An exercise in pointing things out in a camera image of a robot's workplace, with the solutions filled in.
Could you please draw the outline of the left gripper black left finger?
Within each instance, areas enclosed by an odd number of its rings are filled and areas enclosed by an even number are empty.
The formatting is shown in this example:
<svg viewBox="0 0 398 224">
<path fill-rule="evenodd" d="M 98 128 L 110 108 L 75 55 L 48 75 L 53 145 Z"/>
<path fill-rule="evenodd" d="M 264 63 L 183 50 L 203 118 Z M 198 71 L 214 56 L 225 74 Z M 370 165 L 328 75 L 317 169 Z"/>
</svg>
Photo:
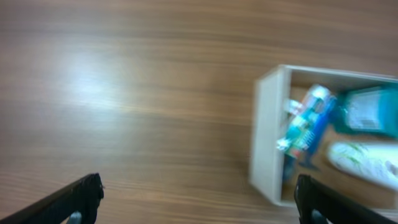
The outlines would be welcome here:
<svg viewBox="0 0 398 224">
<path fill-rule="evenodd" d="M 51 195 L 19 210 L 1 223 L 95 223 L 104 187 L 98 173 L 88 174 Z"/>
</svg>

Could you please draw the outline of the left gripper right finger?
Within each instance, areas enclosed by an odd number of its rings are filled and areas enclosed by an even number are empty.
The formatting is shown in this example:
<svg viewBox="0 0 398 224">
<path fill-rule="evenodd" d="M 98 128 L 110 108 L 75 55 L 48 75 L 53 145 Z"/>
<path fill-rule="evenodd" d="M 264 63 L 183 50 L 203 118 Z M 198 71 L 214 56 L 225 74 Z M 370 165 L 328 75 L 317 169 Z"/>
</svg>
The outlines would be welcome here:
<svg viewBox="0 0 398 224">
<path fill-rule="evenodd" d="M 298 176 L 294 200 L 300 224 L 397 224 L 306 174 Z"/>
</svg>

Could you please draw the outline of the teal toothpaste tube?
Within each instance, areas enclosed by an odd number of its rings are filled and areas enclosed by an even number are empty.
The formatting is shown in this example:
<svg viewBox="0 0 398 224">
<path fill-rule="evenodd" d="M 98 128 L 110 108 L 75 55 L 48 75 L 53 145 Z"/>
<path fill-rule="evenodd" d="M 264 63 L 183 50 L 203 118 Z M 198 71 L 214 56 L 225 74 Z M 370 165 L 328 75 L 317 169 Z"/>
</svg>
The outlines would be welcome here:
<svg viewBox="0 0 398 224">
<path fill-rule="evenodd" d="M 301 101 L 302 107 L 299 115 L 296 117 L 300 134 L 294 141 L 293 148 L 290 150 L 292 156 L 298 157 L 308 148 L 308 142 L 311 139 L 310 135 L 319 114 L 322 113 L 326 105 L 334 99 L 335 97 L 331 94 L 331 91 L 321 85 L 313 85 L 306 92 Z M 283 152 L 282 146 L 280 145 L 282 138 L 277 141 L 277 148 Z"/>
</svg>

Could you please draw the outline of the white cosmetic tube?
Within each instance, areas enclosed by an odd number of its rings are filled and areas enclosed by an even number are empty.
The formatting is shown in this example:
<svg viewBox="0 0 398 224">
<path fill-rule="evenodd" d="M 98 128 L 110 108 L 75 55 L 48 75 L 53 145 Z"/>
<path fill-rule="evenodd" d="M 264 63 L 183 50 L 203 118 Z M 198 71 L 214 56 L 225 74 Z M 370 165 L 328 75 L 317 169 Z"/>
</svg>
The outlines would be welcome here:
<svg viewBox="0 0 398 224">
<path fill-rule="evenodd" d="M 338 170 L 397 190 L 397 144 L 340 141 L 329 146 L 327 159 Z"/>
</svg>

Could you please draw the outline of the blue mouthwash bottle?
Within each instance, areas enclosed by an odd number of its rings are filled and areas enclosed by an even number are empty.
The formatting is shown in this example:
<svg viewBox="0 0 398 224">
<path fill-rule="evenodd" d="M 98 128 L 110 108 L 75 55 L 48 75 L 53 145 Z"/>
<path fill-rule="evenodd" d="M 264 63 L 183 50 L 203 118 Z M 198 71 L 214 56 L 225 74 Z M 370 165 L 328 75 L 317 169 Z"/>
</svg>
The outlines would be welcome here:
<svg viewBox="0 0 398 224">
<path fill-rule="evenodd" d="M 397 138 L 397 87 L 375 86 L 342 92 L 331 115 L 338 133 Z"/>
</svg>

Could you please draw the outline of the blue white toothbrush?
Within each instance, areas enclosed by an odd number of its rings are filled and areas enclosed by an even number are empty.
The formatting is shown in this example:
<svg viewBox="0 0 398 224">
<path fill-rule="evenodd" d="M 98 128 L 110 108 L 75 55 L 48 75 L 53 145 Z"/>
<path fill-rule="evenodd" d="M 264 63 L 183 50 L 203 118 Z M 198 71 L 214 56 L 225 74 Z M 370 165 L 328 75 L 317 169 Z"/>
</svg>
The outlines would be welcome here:
<svg viewBox="0 0 398 224">
<path fill-rule="evenodd" d="M 287 131 L 285 136 L 282 138 L 280 145 L 284 152 L 284 166 L 282 172 L 282 181 L 288 181 L 294 173 L 296 156 L 290 154 L 290 150 L 293 148 L 293 143 L 297 139 L 300 131 L 298 130 L 298 124 L 296 122 L 296 117 L 299 115 L 300 109 L 302 107 L 301 102 L 295 100 L 289 100 L 287 102 L 286 111 L 290 115 L 289 122 L 287 126 Z"/>
</svg>

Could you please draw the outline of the blue disposable razor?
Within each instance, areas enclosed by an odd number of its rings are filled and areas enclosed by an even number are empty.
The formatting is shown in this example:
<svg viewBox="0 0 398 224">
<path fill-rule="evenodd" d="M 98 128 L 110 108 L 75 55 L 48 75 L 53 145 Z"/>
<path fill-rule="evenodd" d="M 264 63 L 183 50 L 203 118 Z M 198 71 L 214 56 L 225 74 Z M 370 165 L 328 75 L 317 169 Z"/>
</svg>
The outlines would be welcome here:
<svg viewBox="0 0 398 224">
<path fill-rule="evenodd" d="M 308 142 L 309 143 L 308 148 L 304 152 L 303 159 L 298 163 L 300 166 L 310 170 L 318 170 L 318 167 L 312 163 L 312 159 L 318 151 L 320 141 L 322 140 L 323 135 L 328 126 L 330 113 L 333 110 L 334 104 L 335 102 L 331 101 L 326 105 L 323 112 L 319 114 L 319 117 L 316 123 L 314 124 L 314 127 L 310 135 L 311 139 Z"/>
</svg>

